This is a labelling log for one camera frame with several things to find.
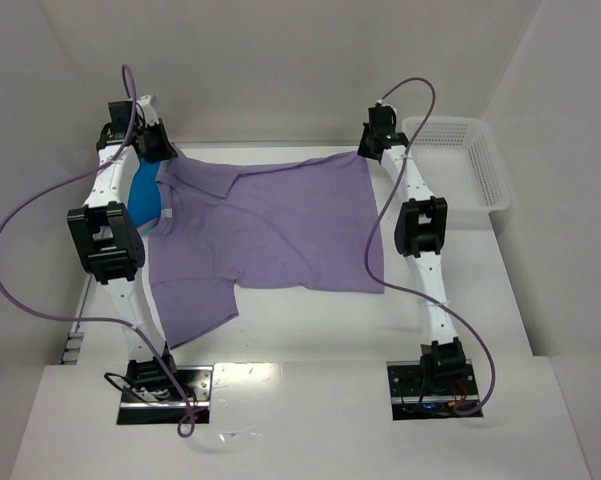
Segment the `purple polo shirt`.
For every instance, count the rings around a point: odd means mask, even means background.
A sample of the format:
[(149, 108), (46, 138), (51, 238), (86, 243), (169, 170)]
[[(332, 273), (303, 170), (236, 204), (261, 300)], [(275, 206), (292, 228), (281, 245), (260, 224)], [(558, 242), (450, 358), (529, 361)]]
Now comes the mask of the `purple polo shirt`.
[(374, 189), (353, 152), (248, 166), (178, 157), (156, 185), (149, 283), (170, 348), (235, 318), (236, 287), (383, 292)]

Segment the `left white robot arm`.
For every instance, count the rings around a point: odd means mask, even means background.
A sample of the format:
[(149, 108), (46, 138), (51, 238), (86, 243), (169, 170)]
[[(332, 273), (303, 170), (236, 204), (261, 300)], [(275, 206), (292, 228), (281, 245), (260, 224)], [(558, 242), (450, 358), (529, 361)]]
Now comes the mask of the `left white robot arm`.
[[(130, 144), (123, 146), (133, 105), (136, 121)], [(125, 322), (127, 394), (144, 402), (171, 401), (177, 391), (161, 366), (172, 373), (176, 367), (151, 315), (142, 277), (145, 247), (127, 203), (140, 160), (170, 159), (175, 150), (154, 96), (143, 95), (134, 104), (111, 102), (109, 113), (111, 121), (96, 144), (101, 169), (84, 204), (67, 213), (67, 223), (82, 267), (104, 288)]]

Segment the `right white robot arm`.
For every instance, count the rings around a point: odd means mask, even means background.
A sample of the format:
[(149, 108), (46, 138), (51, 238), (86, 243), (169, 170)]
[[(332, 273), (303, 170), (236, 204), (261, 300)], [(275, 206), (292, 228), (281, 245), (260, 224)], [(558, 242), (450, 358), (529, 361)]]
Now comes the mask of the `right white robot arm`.
[(358, 155), (378, 161), (400, 200), (394, 228), (395, 248), (419, 278), (425, 322), (421, 368), (424, 385), (441, 393), (461, 378), (466, 356), (448, 307), (442, 275), (448, 204), (424, 180), (410, 153), (411, 143), (397, 129), (395, 109), (381, 101), (368, 109)]

